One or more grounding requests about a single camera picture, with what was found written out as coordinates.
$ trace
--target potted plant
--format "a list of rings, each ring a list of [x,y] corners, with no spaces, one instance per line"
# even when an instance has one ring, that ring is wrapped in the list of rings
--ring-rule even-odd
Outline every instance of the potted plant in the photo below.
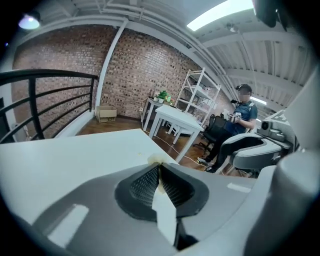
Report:
[[[167,92],[165,90],[160,92],[159,95],[158,95],[158,102],[159,103],[164,103],[164,100],[165,100],[166,96],[167,96]]]

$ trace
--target man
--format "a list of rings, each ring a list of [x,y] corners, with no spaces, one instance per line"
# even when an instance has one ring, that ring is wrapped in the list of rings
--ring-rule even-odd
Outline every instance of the man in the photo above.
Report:
[[[207,169],[207,172],[210,173],[215,173],[227,158],[227,154],[220,152],[221,145],[230,137],[245,133],[247,128],[252,130],[256,125],[258,109],[250,100],[251,87],[248,84],[241,84],[236,89],[238,90],[239,102],[236,104],[233,114],[241,113],[241,119],[230,118],[224,128],[221,129],[219,138],[211,149],[210,154],[206,158],[198,157],[198,161],[207,166],[217,156],[215,164]]]

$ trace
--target white desk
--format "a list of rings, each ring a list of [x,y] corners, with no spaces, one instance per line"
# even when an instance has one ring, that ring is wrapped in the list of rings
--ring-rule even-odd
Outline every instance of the white desk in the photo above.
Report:
[[[141,129],[0,145],[0,188],[9,209],[33,224],[52,203],[93,178],[147,164],[176,163]]]
[[[149,120],[150,120],[150,116],[151,116],[152,110],[154,109],[154,106],[156,106],[156,107],[163,106],[163,103],[159,103],[159,102],[156,102],[156,101],[152,100],[151,98],[148,98],[146,100],[146,103],[145,103],[145,106],[144,106],[143,114],[142,114],[142,117],[141,117],[141,122],[143,122],[144,119],[145,119],[145,115],[146,115],[149,103],[150,103],[150,109],[149,109],[148,115],[146,116],[146,120],[145,120],[145,123],[144,123],[144,126],[143,126],[143,130],[144,131],[147,129],[147,126],[148,126],[148,123],[149,123]]]
[[[180,162],[182,157],[185,155],[185,153],[188,151],[196,137],[198,136],[199,132],[203,131],[204,129],[197,123],[197,121],[190,115],[180,112],[174,107],[170,107],[167,105],[163,105],[155,110],[156,116],[153,121],[149,137],[152,138],[153,136],[156,136],[158,133],[158,130],[160,128],[161,122],[168,121],[171,122],[181,128],[185,128],[188,131],[191,131],[192,134],[187,141],[187,143],[184,145],[182,151],[175,159],[177,162]],[[178,134],[176,135],[173,144],[175,144],[180,136],[180,133],[183,129],[179,129]]]

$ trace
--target ceiling lamp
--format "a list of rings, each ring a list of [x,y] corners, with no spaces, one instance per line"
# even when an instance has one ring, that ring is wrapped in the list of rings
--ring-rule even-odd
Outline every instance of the ceiling lamp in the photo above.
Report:
[[[186,26],[193,31],[196,31],[204,25],[216,21],[224,16],[253,8],[254,5],[252,3],[252,0],[227,0],[201,14]]]
[[[25,14],[19,22],[19,27],[25,30],[34,30],[40,26],[40,14],[37,11],[32,11]]]

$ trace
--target white pillar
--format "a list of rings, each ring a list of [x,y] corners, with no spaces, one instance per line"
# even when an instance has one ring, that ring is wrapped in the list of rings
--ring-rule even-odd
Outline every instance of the white pillar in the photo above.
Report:
[[[10,49],[5,53],[0,63],[0,72],[12,71],[16,47],[14,44],[10,45]],[[4,106],[9,106],[13,103],[11,93],[11,83],[0,86],[0,98],[3,98]],[[5,113],[8,121],[9,128],[12,129],[13,125],[17,123],[16,116],[13,109],[10,109]]]
[[[119,28],[118,32],[116,33],[112,44],[109,48],[109,51],[105,57],[102,69],[101,69],[101,73],[99,76],[99,83],[98,83],[98,88],[96,90],[96,98],[95,98],[95,106],[100,106],[100,100],[101,100],[101,94],[102,94],[102,87],[104,85],[104,80],[105,80],[105,76],[107,73],[107,69],[108,69],[108,65],[111,59],[112,54],[114,53],[115,47],[117,45],[117,42],[122,34],[122,32],[124,31],[126,25],[128,23],[128,19],[125,19],[121,25],[121,27]]]

